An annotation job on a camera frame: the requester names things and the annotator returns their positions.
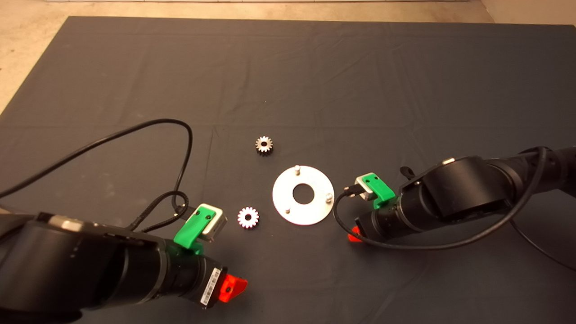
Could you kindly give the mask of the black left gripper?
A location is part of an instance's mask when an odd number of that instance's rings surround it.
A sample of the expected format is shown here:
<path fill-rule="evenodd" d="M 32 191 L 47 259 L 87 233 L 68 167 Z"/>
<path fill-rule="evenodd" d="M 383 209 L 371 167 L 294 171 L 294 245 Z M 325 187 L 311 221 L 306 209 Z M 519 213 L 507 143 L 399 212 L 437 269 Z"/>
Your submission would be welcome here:
<path fill-rule="evenodd" d="M 247 288 L 246 279 L 227 274 L 227 267 L 202 254 L 195 254 L 172 241 L 166 247 L 167 272 L 160 295 L 190 300 L 212 308 L 228 303 Z"/>

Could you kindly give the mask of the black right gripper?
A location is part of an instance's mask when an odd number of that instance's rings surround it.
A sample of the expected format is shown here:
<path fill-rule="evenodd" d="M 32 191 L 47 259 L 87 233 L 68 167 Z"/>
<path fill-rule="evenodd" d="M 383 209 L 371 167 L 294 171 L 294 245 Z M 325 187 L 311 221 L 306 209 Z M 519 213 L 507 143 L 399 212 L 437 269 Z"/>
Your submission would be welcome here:
<path fill-rule="evenodd" d="M 391 199 L 381 208 L 364 213 L 355 219 L 354 234 L 348 234 L 352 243 L 362 243 L 362 236 L 374 241 L 389 241 L 412 234 L 412 229 L 398 216 L 397 199 Z"/>

